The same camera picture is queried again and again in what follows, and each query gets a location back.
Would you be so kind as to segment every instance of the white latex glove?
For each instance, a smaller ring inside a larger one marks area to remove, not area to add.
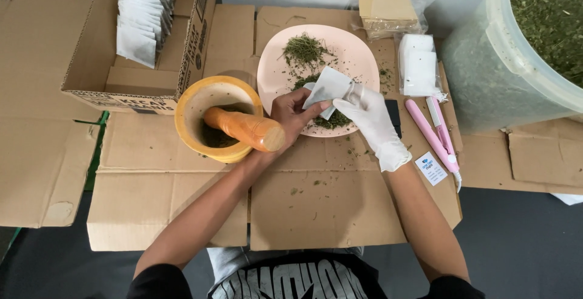
[[[332,104],[358,126],[375,152],[382,171],[393,172],[412,159],[390,120],[383,95],[354,84],[345,99],[347,101],[334,99]]]

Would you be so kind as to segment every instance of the black t-shirt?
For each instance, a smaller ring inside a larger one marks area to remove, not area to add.
[[[355,255],[302,252],[244,267],[215,285],[208,299],[380,299],[378,271]],[[192,298],[182,271],[173,265],[151,266],[130,284],[130,299]],[[483,299],[468,282],[443,276],[424,297]]]

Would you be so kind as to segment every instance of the clear plastic container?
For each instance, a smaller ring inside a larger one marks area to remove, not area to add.
[[[441,58],[463,134],[583,113],[583,88],[531,48],[510,0],[482,1],[443,42]]]

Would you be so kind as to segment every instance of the white cable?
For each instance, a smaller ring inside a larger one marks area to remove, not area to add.
[[[459,190],[462,189],[462,175],[460,175],[459,170],[452,173],[452,174],[454,174],[455,180],[458,183],[458,193],[459,193]]]

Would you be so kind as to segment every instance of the bare hand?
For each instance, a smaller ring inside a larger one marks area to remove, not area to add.
[[[286,132],[286,141],[279,152],[282,153],[292,146],[308,122],[332,105],[330,101],[321,101],[307,110],[302,109],[311,92],[307,88],[300,88],[273,100],[271,118],[279,122]]]

